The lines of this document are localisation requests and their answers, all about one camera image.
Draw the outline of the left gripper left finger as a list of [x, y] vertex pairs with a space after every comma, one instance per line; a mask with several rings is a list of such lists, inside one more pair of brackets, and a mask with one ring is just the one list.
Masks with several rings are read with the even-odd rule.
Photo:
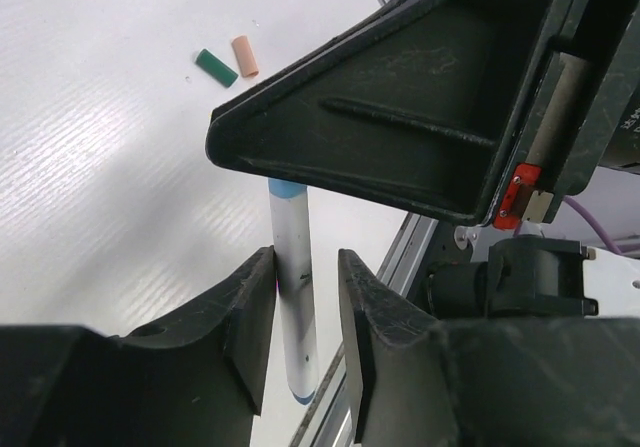
[[275, 256], [126, 336], [71, 325], [1, 330], [5, 446], [246, 446], [260, 414]]

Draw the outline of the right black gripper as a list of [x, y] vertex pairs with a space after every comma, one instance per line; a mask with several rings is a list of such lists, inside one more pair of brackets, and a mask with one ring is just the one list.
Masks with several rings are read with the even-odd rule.
[[551, 221], [582, 192], [639, 88], [639, 0], [480, 0], [498, 22], [479, 127], [495, 142], [481, 225], [506, 229], [528, 204]]

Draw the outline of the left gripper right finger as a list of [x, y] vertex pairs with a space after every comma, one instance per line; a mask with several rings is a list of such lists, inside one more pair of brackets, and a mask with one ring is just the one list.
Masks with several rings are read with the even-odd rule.
[[635, 446], [632, 318], [441, 321], [338, 254], [362, 446]]

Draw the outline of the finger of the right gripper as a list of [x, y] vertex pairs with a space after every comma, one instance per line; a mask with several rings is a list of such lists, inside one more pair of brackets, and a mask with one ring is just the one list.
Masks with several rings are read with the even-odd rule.
[[213, 110], [215, 165], [486, 222], [553, 0], [389, 0]]

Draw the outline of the peach pen cap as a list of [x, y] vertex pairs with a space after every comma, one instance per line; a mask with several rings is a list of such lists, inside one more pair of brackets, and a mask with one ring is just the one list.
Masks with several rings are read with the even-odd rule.
[[241, 75], [244, 78], [255, 77], [259, 74], [259, 67], [246, 35], [238, 36], [231, 42]]

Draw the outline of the green pen cap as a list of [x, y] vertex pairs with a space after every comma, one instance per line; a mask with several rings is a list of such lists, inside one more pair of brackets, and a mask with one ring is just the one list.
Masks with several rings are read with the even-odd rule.
[[225, 88], [231, 87], [238, 78], [238, 74], [233, 69], [207, 49], [202, 49], [197, 54], [195, 64]]

